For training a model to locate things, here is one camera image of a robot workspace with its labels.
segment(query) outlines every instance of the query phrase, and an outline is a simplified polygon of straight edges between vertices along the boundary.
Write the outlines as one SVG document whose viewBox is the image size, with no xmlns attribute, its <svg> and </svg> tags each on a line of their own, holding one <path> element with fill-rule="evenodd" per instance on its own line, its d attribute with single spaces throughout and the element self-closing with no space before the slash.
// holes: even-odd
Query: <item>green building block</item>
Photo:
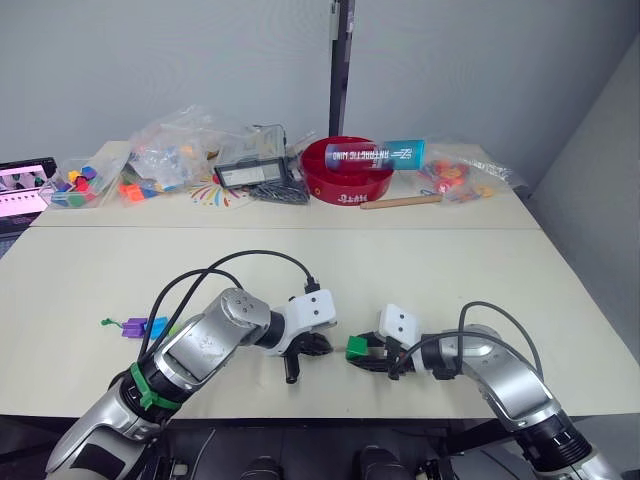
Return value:
<svg viewBox="0 0 640 480">
<path fill-rule="evenodd" d="M 347 360 L 351 360 L 357 357 L 364 357 L 369 353 L 369 347 L 367 346 L 367 339 L 362 337 L 349 337 L 347 342 L 346 356 Z"/>
</svg>

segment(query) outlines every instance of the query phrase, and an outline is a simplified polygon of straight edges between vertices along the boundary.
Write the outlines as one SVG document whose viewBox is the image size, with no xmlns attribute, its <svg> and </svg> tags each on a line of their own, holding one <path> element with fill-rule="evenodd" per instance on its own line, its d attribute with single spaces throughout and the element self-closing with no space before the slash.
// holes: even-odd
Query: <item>wooden stick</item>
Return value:
<svg viewBox="0 0 640 480">
<path fill-rule="evenodd" d="M 419 205 L 421 203 L 438 203 L 442 201 L 442 195 L 420 195 L 418 197 L 390 198 L 389 200 L 376 200 L 375 202 L 363 202 L 360 208 L 371 210 L 374 208 L 402 207 L 404 205 Z"/>
</svg>

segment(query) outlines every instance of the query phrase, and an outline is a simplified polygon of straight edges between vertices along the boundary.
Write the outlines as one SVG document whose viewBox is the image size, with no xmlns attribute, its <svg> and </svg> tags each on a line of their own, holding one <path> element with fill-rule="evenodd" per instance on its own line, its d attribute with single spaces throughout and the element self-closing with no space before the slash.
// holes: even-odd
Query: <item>black pole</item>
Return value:
<svg viewBox="0 0 640 480">
<path fill-rule="evenodd" d="M 338 15 L 338 32 L 331 46 L 329 136 L 342 135 L 355 0 L 335 0 L 331 8 Z"/>
</svg>

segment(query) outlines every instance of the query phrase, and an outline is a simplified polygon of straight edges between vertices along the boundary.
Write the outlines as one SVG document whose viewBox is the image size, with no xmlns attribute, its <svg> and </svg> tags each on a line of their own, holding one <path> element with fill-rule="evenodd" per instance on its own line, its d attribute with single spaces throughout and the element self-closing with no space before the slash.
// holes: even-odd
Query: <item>wire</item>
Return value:
<svg viewBox="0 0 640 480">
<path fill-rule="evenodd" d="M 233 282 L 233 284 L 237 288 L 242 288 L 242 285 L 240 284 L 240 282 L 238 281 L 238 279 L 236 277 L 234 277 L 233 275 L 231 275 L 228 272 L 225 272 L 224 270 L 216 270 L 215 268 L 211 268 L 211 267 L 204 268 L 204 269 L 198 269 L 198 270 L 191 270 L 191 271 L 183 273 L 182 275 L 180 275 L 180 276 L 174 278 L 173 280 L 171 280 L 171 282 L 169 282 L 169 284 L 167 284 L 167 286 L 162 289 L 162 291 L 160 292 L 160 295 L 158 295 L 158 298 L 156 298 L 156 301 L 154 302 L 153 307 L 151 308 L 151 313 L 149 314 L 149 318 L 147 319 L 147 325 L 145 327 L 144 337 L 142 338 L 142 344 L 140 345 L 140 352 L 138 353 L 138 361 L 141 361 L 142 358 L 145 356 L 145 353 L 147 352 L 147 346 L 149 345 L 149 339 L 151 338 L 151 329 L 153 327 L 153 322 L 156 319 L 156 315 L 158 313 L 158 309 L 160 308 L 160 304 L 162 303 L 162 300 L 167 295 L 167 293 L 169 293 L 169 290 L 171 290 L 176 284 L 180 283 L 185 278 L 189 278 L 189 277 L 191 277 L 193 275 L 200 274 L 199 280 L 201 282 L 210 273 L 226 277 L 229 280 L 231 280 Z M 180 306 L 178 307 L 180 309 L 180 313 L 182 313 L 182 310 L 184 309 L 184 307 L 186 306 L 187 302 L 189 301 L 189 299 L 193 295 L 194 291 L 195 291 L 195 288 L 192 285 L 191 288 L 189 289 L 189 292 L 187 292 L 188 297 L 185 296 L 186 300 L 183 299 L 182 302 L 180 303 L 180 306 L 182 308 L 180 308 Z M 175 320 L 177 320 L 178 316 L 179 316 L 179 314 L 176 315 L 174 313 L 174 315 L 171 317 L 171 321 L 169 321 L 169 323 L 167 323 L 167 325 L 165 326 L 164 330 L 162 331 L 162 333 L 160 334 L 160 337 L 158 337 L 158 339 L 165 338 L 167 336 L 167 334 L 169 333 L 169 330 L 171 330 L 171 328 L 175 324 Z"/>
<path fill-rule="evenodd" d="M 435 335 L 430 335 L 428 337 L 423 338 L 422 340 L 420 340 L 418 343 L 416 343 L 415 345 L 413 345 L 411 348 L 409 348 L 409 350 L 406 351 L 406 353 L 404 354 L 404 356 L 398 360 L 390 369 L 389 369 L 389 375 L 395 375 L 400 371 L 400 368 L 409 361 L 409 359 L 411 358 L 411 355 L 413 355 L 416 351 L 418 351 L 419 349 L 421 349 L 424 345 L 428 344 L 428 343 L 432 343 L 432 342 L 438 342 L 440 340 L 442 340 L 443 338 L 453 338 L 453 337 L 471 337 L 471 338 L 484 338 L 485 340 L 490 340 L 493 343 L 495 343 L 496 345 L 499 345 L 503 348 L 506 348 L 509 352 L 511 352 L 518 360 L 520 360 L 522 363 L 524 363 L 525 365 L 528 365 L 530 368 L 533 368 L 533 366 L 531 365 L 531 363 L 529 362 L 529 360 L 527 360 L 526 358 L 524 358 L 524 356 L 517 351 L 515 348 L 513 348 L 511 345 L 509 345 L 507 342 L 494 337 L 493 335 L 487 335 L 486 333 L 480 333 L 480 332 L 445 332 L 445 333 L 437 333 Z"/>
<path fill-rule="evenodd" d="M 513 471 L 507 467 L 504 463 L 502 463 L 500 460 L 498 460 L 496 457 L 494 457 L 493 455 L 491 455 L 489 452 L 486 452 L 484 450 L 480 450 L 481 453 L 483 453 L 484 455 L 486 455 L 487 457 L 489 457 L 491 460 L 493 460 L 495 463 L 497 463 L 498 465 L 500 465 L 502 467 L 502 469 L 507 472 L 509 475 L 511 475 L 513 478 L 515 478 L 516 480 L 520 480 L 520 477 L 518 477 L 515 473 L 513 473 Z"/>
<path fill-rule="evenodd" d="M 307 267 L 305 267 L 302 262 L 300 262 L 299 260 L 296 260 L 295 258 L 293 258 L 293 257 L 291 257 L 289 255 L 286 255 L 286 254 L 280 253 L 280 252 L 276 252 L 276 251 L 273 251 L 273 250 L 242 250 L 240 252 L 235 252 L 235 253 L 232 253 L 230 255 L 227 255 L 226 257 L 222 257 L 220 260 L 218 260 L 215 263 L 211 264 L 209 266 L 209 268 L 207 268 L 207 269 L 192 270 L 191 272 L 187 272 L 185 274 L 182 274 L 182 275 L 180 275 L 180 277 L 177 277 L 172 282 L 170 282 L 162 290 L 162 292 L 160 292 L 160 295 L 158 295 L 158 298 L 156 299 L 156 301 L 155 301 L 155 303 L 153 305 L 153 308 L 151 309 L 151 313 L 149 314 L 149 319 L 147 320 L 147 326 L 148 326 L 147 330 L 149 331 L 149 336 L 151 335 L 151 333 L 150 333 L 151 332 L 151 325 L 153 325 L 153 321 L 155 320 L 156 314 L 158 312 L 158 308 L 160 307 L 160 304 L 162 303 L 162 300 L 167 295 L 169 290 L 171 290 L 171 288 L 173 288 L 173 286 L 175 286 L 177 283 L 179 283 L 180 281 L 184 280 L 185 278 L 187 278 L 189 276 L 197 275 L 198 273 L 200 273 L 200 276 L 196 279 L 195 282 L 193 282 L 193 284 L 191 285 L 191 287 L 187 291 L 186 295 L 184 296 L 184 298 L 180 302 L 180 305 L 178 305 L 178 308 L 176 309 L 174 314 L 171 316 L 171 319 L 169 320 L 169 322 L 165 326 L 164 330 L 162 331 L 160 336 L 156 339 L 156 341 L 153 343 L 153 345 L 151 345 L 151 347 L 148 350 L 147 350 L 147 346 L 149 344 L 149 339 L 147 338 L 147 332 L 145 332 L 145 337 L 143 339 L 142 345 L 140 346 L 140 352 L 138 354 L 138 362 L 141 362 L 141 361 L 149 358 L 153 354 L 153 352 L 155 352 L 158 349 L 158 346 L 167 337 L 169 331 L 171 330 L 171 328 L 173 328 L 173 325 L 175 325 L 176 321 L 178 320 L 178 317 L 180 316 L 180 314 L 182 313 L 184 308 L 187 306 L 187 303 L 189 302 L 189 300 L 191 299 L 191 297 L 195 293 L 196 289 L 200 286 L 202 281 L 206 278 L 206 276 L 209 273 L 213 273 L 213 271 L 216 270 L 217 267 L 219 267 L 223 263 L 228 262 L 229 260 L 233 260 L 234 258 L 243 257 L 243 256 L 246 256 L 246 255 L 271 255 L 271 256 L 274 256 L 274 257 L 280 257 L 280 258 L 283 258 L 285 260 L 288 260 L 291 263 L 293 263 L 294 265 L 296 265 L 297 267 L 299 267 L 304 272 L 304 274 L 307 277 L 307 284 L 308 285 L 315 284 L 315 280 L 314 280 L 313 276 L 311 275 L 311 272 L 309 272 L 309 269 L 307 269 Z M 227 272 L 224 272 L 222 275 L 228 277 L 230 274 L 228 274 Z"/>
<path fill-rule="evenodd" d="M 509 320 L 513 325 L 515 325 L 515 327 L 520 331 L 524 339 L 527 341 L 527 344 L 529 345 L 529 349 L 531 350 L 531 354 L 533 355 L 533 360 L 536 364 L 536 371 L 538 372 L 540 379 L 544 381 L 544 374 L 542 372 L 542 362 L 540 361 L 540 355 L 538 354 L 538 349 L 536 348 L 535 344 L 533 343 L 533 340 L 531 339 L 531 337 L 529 336 L 529 333 L 527 333 L 525 328 L 520 324 L 520 322 L 518 322 L 513 317 L 513 315 L 511 315 L 506 310 L 489 302 L 483 302 L 483 301 L 469 302 L 464 307 L 462 307 L 462 310 L 460 310 L 458 332 L 464 332 L 465 317 L 467 315 L 467 311 L 471 307 L 491 308 L 492 310 L 495 310 L 496 312 L 502 314 L 507 320 Z M 458 337 L 458 355 L 456 357 L 456 375 L 462 372 L 462 356 L 463 356 L 462 336 L 459 336 Z"/>
<path fill-rule="evenodd" d="M 204 443 L 202 444 L 202 447 L 200 448 L 200 451 L 198 452 L 196 461 L 193 462 L 193 468 L 191 469 L 191 476 L 189 477 L 189 480 L 193 480 L 194 478 L 196 478 L 196 470 L 198 469 L 198 465 L 200 464 L 200 459 L 202 458 L 202 454 L 204 453 L 205 448 L 207 448 L 207 445 L 209 445 L 209 442 L 211 441 L 211 439 L 215 434 L 216 434 L 216 429 L 212 428 L 211 433 L 209 434 L 207 439 L 204 441 Z"/>
</svg>

